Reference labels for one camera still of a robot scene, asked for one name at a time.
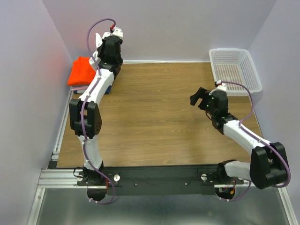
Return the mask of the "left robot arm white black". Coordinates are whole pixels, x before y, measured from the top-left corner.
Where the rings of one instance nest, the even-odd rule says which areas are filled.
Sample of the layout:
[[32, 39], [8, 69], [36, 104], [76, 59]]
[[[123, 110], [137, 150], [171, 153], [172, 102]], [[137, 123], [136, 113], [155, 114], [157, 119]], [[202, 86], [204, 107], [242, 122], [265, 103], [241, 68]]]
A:
[[70, 127], [78, 137], [83, 151], [84, 166], [81, 179], [99, 185], [105, 179], [103, 160], [99, 153], [98, 134], [102, 127], [99, 104], [121, 70], [121, 44], [123, 36], [96, 34], [96, 51], [90, 54], [88, 65], [94, 72], [93, 79], [78, 99], [69, 102]]

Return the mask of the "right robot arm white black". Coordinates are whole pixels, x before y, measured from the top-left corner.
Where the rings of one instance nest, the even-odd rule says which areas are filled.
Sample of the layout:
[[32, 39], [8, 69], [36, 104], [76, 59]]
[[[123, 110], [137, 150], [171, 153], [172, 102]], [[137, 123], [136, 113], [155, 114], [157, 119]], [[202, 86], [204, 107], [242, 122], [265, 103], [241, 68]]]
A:
[[218, 164], [216, 179], [225, 184], [232, 178], [248, 180], [259, 189], [285, 187], [291, 180], [291, 172], [280, 142], [270, 142], [245, 127], [228, 111], [226, 90], [218, 86], [214, 90], [200, 87], [190, 96], [190, 104], [205, 111], [213, 127], [221, 134], [234, 140], [250, 155], [250, 163], [227, 160]]

